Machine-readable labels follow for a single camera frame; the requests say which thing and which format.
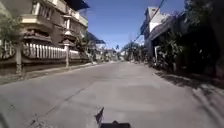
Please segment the window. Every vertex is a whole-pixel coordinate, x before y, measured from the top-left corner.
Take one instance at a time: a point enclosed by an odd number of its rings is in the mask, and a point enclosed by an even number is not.
[[[36,9],[37,9],[37,2],[36,1],[33,1],[33,5],[32,5],[32,10],[31,10],[31,14],[35,14],[36,12]]]
[[[50,20],[51,16],[52,16],[52,10],[51,10],[51,8],[41,4],[39,15]]]

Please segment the house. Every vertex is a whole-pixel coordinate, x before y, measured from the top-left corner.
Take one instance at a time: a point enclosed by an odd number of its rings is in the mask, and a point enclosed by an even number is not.
[[[83,0],[0,1],[1,14],[22,17],[25,42],[52,46],[65,40],[74,44],[86,35],[88,20],[79,10],[88,7]]]
[[[149,57],[153,57],[150,33],[156,26],[162,24],[169,16],[169,14],[162,14],[158,7],[148,7],[145,11],[145,20],[140,31],[141,34],[144,35],[145,46],[148,49]]]

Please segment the awning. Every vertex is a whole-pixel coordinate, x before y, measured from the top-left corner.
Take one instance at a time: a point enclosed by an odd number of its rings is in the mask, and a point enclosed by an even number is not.
[[[75,11],[89,8],[89,5],[83,0],[65,0],[65,2]]]

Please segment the roof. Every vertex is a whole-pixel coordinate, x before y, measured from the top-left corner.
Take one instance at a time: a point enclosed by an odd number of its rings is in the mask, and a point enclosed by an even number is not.
[[[93,41],[96,44],[106,44],[103,40],[98,39],[94,34],[91,32],[87,32],[87,38],[91,41]]]
[[[75,11],[90,8],[89,5],[83,0],[65,0],[65,2]]]

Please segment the pillar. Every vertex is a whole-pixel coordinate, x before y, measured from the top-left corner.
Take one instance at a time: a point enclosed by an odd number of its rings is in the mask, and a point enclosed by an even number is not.
[[[22,43],[19,42],[16,46],[16,74],[22,75],[22,55],[21,55],[21,48]]]
[[[65,45],[66,51],[66,67],[69,67],[69,45]]]

